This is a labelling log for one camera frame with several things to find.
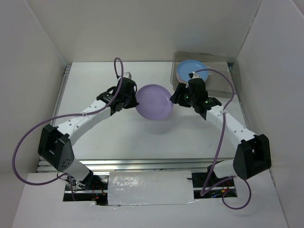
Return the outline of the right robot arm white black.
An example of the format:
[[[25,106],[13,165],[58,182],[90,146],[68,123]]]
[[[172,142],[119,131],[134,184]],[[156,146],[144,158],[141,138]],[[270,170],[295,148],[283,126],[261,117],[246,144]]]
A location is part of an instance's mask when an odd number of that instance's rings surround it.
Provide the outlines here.
[[[264,134],[250,131],[230,115],[218,99],[208,95],[202,79],[178,84],[170,100],[173,104],[192,107],[203,119],[220,129],[236,149],[234,159],[211,166],[207,174],[210,185],[218,186],[228,176],[247,180],[271,168],[269,139]]]

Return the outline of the purple plate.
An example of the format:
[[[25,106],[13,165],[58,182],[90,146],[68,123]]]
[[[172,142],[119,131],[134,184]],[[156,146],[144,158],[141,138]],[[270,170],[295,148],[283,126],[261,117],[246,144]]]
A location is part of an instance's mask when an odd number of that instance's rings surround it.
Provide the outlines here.
[[[148,120],[159,121],[167,118],[173,111],[170,92],[156,84],[145,85],[136,93],[139,103],[136,111]]]

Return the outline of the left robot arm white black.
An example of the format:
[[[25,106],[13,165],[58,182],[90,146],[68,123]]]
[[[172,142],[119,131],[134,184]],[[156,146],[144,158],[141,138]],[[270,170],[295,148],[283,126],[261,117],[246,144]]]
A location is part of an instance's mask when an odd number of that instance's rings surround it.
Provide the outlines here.
[[[126,77],[119,79],[117,86],[101,93],[79,116],[57,126],[46,125],[41,132],[38,154],[58,172],[76,179],[78,186],[87,190],[100,178],[75,158],[73,146],[86,132],[101,121],[122,109],[134,108],[136,83]]]

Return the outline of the blue plate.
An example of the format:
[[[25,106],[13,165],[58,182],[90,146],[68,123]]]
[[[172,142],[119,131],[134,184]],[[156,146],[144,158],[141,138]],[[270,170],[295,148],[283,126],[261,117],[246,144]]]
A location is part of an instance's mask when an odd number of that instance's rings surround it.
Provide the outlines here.
[[[207,69],[207,67],[197,60],[185,60],[179,63],[176,70],[176,77],[179,82],[187,83],[190,80],[189,73],[197,70]]]

